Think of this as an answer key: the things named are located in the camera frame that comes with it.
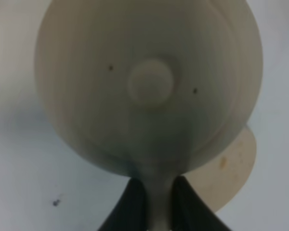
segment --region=black plastic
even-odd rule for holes
[[[139,180],[131,179],[99,231],[147,231],[146,224],[145,188]]]
[[[172,231],[230,231],[204,204],[185,177],[172,188]]]
[[[99,231],[147,231],[146,192],[131,179],[115,209]],[[194,192],[185,177],[177,177],[171,192],[172,231],[230,231]]]

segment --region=round white object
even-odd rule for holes
[[[263,71],[244,0],[56,0],[35,63],[57,132],[133,177],[219,154],[245,126]]]

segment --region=small dark hole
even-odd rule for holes
[[[58,207],[59,204],[60,204],[60,202],[61,202],[60,200],[54,201],[54,202],[53,202],[53,206]]]

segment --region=white wall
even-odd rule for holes
[[[0,231],[92,231],[127,179],[75,155],[34,90],[37,30],[50,0],[0,0]],[[263,39],[263,90],[250,126],[258,159],[218,215],[238,231],[289,231],[289,0],[248,0]],[[61,199],[58,207],[52,202]]]

